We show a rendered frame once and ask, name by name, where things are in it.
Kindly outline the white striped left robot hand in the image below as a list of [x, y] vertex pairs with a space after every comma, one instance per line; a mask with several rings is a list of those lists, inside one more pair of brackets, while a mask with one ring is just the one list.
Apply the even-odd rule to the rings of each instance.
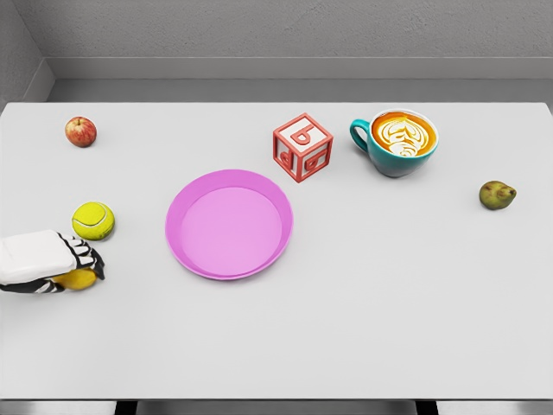
[[103, 280], [105, 262], [86, 241], [54, 230], [0, 239], [0, 290], [25, 294], [62, 292], [54, 279], [90, 270]]

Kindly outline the yellow lemon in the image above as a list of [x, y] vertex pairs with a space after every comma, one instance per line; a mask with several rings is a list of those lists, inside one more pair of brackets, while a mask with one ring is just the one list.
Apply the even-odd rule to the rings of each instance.
[[76, 269], [56, 277], [52, 281], [65, 289], [81, 291], [94, 285], [97, 280], [96, 273], [90, 268]]

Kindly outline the pink round plate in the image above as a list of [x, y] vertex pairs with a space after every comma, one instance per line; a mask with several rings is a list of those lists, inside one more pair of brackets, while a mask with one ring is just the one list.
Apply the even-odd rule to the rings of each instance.
[[191, 272], [230, 281], [278, 260], [293, 226], [289, 199], [271, 179], [223, 169], [196, 178], [176, 195], [166, 215], [165, 238]]

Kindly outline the yellow tennis ball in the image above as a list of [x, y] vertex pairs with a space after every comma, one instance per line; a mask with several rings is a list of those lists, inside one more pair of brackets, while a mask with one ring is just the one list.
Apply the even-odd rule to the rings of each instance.
[[72, 226], [82, 239], [102, 240], [111, 234], [115, 215], [104, 203], [89, 201], [75, 210]]

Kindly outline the red apple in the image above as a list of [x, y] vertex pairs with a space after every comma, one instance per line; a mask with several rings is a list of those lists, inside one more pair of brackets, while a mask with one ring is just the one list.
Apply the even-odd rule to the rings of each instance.
[[86, 148], [95, 142], [97, 128], [90, 119], [77, 116], [67, 121], [65, 135], [71, 144], [80, 148]]

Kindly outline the red letter block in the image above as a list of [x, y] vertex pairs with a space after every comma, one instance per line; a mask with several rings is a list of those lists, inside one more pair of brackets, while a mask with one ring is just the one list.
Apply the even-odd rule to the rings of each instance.
[[303, 113], [273, 131], [272, 156], [296, 182], [329, 164], [334, 136]]

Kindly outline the teal cup of latte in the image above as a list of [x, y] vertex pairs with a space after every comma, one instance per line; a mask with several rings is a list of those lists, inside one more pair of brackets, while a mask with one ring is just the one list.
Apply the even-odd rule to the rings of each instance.
[[435, 125], [422, 114], [406, 109], [385, 110], [370, 121], [355, 119], [349, 132], [375, 169], [391, 178], [420, 169], [439, 144]]

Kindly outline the green brown pear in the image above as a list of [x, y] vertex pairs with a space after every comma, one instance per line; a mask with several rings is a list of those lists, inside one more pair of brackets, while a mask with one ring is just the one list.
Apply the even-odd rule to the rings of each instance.
[[490, 210], [507, 208], [517, 195], [517, 190], [501, 181], [490, 181], [480, 187], [480, 203]]

